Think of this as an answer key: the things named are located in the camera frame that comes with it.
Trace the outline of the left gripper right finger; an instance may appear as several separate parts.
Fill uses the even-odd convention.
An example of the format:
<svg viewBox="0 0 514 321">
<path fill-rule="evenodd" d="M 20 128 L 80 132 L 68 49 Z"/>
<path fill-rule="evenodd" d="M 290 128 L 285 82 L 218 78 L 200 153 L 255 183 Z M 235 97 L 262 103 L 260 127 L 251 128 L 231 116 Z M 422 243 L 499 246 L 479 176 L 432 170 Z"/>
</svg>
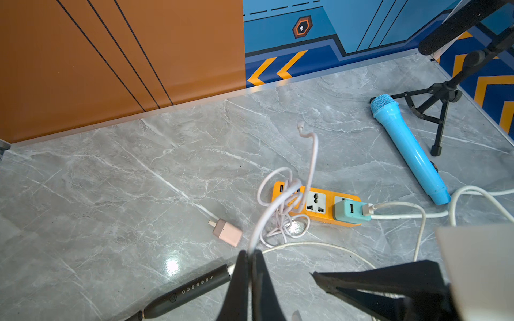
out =
<svg viewBox="0 0 514 321">
<path fill-rule="evenodd" d="M 251 258 L 252 319 L 285 321 L 263 253 L 256 250 Z"/>
</svg>

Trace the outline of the orange power strip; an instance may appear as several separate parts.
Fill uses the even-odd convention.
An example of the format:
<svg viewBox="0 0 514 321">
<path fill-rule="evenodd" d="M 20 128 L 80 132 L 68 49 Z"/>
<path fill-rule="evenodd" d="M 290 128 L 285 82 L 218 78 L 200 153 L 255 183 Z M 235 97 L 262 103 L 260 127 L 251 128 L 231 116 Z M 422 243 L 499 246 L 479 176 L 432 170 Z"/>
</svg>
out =
<svg viewBox="0 0 514 321">
<path fill-rule="evenodd" d="M 361 201 L 361 199 L 355 195 L 316 189 L 312 187 L 307 195 L 307 201 L 303 207 L 303 210 L 300 213 L 291 211 L 290 216 L 294 217 L 303 214 L 309 216 L 311 221 L 318 221 L 321 223 L 342 227 L 360 226 L 359 224 L 346 223 L 334 219 L 334 205 L 344 199 L 350 199 L 358 202 Z"/>
</svg>

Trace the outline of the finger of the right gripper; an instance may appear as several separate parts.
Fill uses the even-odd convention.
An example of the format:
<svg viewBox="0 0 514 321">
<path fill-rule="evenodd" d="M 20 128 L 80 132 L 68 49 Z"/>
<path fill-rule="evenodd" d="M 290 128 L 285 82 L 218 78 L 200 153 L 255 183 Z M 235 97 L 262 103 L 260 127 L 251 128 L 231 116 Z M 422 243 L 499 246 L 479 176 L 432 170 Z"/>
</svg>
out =
<svg viewBox="0 0 514 321">
<path fill-rule="evenodd" d="M 316 280 L 315 282 L 326 293 L 369 314 L 376 320 L 404 320 L 406 309 L 402 298 L 388 298 L 378 294 L 343 288 L 322 280 Z"/>
<path fill-rule="evenodd" d="M 415 294 L 444 294 L 439 264 L 429 260 L 411 262 L 363 272 L 314 272 L 319 287 L 385 292 L 412 296 Z"/>
</svg>

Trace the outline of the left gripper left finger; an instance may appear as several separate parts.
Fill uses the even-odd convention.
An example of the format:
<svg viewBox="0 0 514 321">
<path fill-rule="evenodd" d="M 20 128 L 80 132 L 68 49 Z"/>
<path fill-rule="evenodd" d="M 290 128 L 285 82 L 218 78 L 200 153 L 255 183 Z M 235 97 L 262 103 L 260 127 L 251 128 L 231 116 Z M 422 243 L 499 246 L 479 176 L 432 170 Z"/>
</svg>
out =
<svg viewBox="0 0 514 321">
<path fill-rule="evenodd" d="M 247 252 L 241 251 L 217 321 L 247 321 L 249 286 L 250 260 Z"/>
</svg>

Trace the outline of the pink charger cube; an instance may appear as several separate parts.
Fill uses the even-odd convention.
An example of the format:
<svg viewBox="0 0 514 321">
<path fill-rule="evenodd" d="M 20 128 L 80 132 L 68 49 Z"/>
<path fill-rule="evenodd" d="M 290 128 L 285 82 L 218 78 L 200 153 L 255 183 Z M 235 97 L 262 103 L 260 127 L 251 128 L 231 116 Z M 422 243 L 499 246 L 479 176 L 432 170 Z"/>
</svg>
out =
<svg viewBox="0 0 514 321">
<path fill-rule="evenodd" d="M 213 227 L 212 233 L 214 236 L 233 247 L 238 247 L 243 236 L 241 229 L 223 219 L 209 220 L 208 224 Z"/>
</svg>

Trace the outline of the black electric toothbrush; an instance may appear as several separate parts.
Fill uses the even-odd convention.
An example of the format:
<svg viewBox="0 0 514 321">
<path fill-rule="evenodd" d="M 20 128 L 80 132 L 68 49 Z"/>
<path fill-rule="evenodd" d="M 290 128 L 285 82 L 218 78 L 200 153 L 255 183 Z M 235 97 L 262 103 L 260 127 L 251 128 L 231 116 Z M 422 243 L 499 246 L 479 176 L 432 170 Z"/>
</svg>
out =
<svg viewBox="0 0 514 321">
<path fill-rule="evenodd" d="M 207 294 L 208 292 L 219 288 L 220 286 L 228 283 L 231 280 L 231 276 L 234 273 L 235 265 L 217 267 L 216 269 L 186 283 L 180 287 L 171 290 L 154 299 L 148 304 L 143 310 L 139 310 L 137 313 L 127 318 L 127 321 L 133 320 L 149 320 L 163 316 Z"/>
</svg>

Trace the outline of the teal charger cube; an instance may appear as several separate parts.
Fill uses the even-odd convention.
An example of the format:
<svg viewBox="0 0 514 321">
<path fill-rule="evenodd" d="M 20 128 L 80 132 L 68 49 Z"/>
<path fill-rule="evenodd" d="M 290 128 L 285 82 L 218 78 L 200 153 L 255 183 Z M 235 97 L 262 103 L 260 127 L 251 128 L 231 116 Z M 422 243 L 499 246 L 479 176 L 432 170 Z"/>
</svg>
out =
<svg viewBox="0 0 514 321">
<path fill-rule="evenodd" d="M 334 204 L 333 218 L 336 221 L 359 225 L 372 220 L 369 204 L 351 199 L 342 199 Z"/>
</svg>

